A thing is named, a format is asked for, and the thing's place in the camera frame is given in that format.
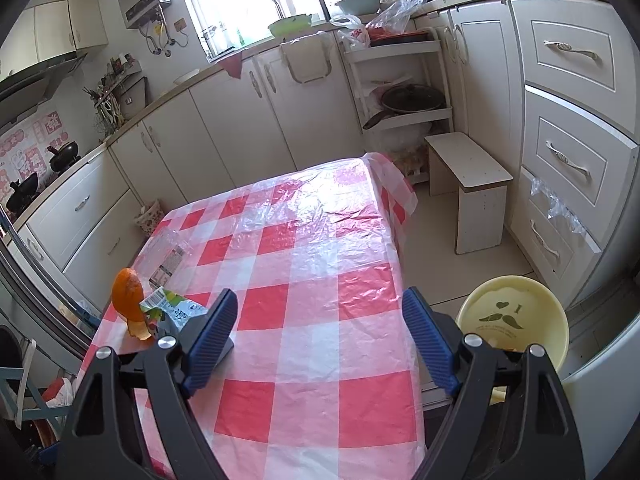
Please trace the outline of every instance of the tablecloth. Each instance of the tablecloth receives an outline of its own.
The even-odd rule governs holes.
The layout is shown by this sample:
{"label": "tablecloth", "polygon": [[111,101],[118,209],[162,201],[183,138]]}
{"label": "tablecloth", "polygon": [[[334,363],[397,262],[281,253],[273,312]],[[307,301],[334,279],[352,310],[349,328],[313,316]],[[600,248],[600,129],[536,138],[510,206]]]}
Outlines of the tablecloth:
{"label": "tablecloth", "polygon": [[[235,348],[190,400],[231,480],[415,473],[424,423],[398,251],[416,205],[391,161],[369,153],[164,218],[158,229],[168,226],[193,248],[185,290],[176,292],[207,306],[225,287],[238,295]],[[143,347],[113,306],[79,380],[104,345],[118,353]],[[136,401],[154,466],[170,478],[146,391],[137,390]]]}

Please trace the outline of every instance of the white stool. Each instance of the white stool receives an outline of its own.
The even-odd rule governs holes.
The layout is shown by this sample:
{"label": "white stool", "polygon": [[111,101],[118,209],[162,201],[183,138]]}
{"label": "white stool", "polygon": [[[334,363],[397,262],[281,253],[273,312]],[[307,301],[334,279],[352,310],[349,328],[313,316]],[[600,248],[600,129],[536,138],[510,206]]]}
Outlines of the white stool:
{"label": "white stool", "polygon": [[513,177],[485,150],[460,132],[426,137],[430,195],[458,190],[456,254],[500,245]]}

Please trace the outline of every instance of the faucet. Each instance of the faucet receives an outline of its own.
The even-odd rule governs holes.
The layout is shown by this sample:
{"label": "faucet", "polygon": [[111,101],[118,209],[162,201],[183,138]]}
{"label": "faucet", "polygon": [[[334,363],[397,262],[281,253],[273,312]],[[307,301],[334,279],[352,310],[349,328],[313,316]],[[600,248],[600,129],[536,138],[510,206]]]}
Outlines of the faucet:
{"label": "faucet", "polygon": [[284,20],[284,11],[282,10],[282,6],[280,5],[280,2],[278,0],[271,0],[271,1],[276,6],[276,10],[278,11],[278,16],[280,17],[280,19]]}

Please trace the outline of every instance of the blue gripper pad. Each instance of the blue gripper pad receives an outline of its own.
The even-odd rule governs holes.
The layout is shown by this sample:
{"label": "blue gripper pad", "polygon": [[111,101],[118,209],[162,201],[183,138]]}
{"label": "blue gripper pad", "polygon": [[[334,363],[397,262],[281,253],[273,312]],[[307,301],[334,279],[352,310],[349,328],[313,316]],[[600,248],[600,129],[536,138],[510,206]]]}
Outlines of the blue gripper pad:
{"label": "blue gripper pad", "polygon": [[182,360],[184,373],[182,387],[191,396],[206,386],[213,368],[233,347],[229,334],[238,318],[238,297],[226,288],[209,309],[209,313],[200,317],[206,318],[204,327],[195,335],[193,342],[182,346],[186,352]]}
{"label": "blue gripper pad", "polygon": [[461,385],[454,370],[455,351],[462,332],[455,322],[434,312],[415,287],[402,295],[402,317],[433,382],[448,395],[457,394]]}

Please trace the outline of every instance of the metal screw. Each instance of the metal screw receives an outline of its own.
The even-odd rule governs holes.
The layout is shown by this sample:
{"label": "metal screw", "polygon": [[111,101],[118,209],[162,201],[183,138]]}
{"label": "metal screw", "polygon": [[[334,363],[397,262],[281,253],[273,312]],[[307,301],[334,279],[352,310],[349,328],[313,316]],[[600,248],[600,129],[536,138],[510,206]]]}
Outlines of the metal screw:
{"label": "metal screw", "polygon": [[477,348],[482,344],[482,338],[478,334],[467,334],[465,335],[465,344]]}
{"label": "metal screw", "polygon": [[175,345],[175,337],[172,335],[166,335],[158,340],[158,346],[164,350],[172,348]]}
{"label": "metal screw", "polygon": [[545,356],[545,349],[540,345],[531,345],[531,348],[529,348],[529,352],[531,352],[531,354],[535,355],[536,357]]}
{"label": "metal screw", "polygon": [[95,356],[98,359],[106,359],[110,355],[111,355],[111,348],[109,348],[108,346],[101,346],[95,351]]}

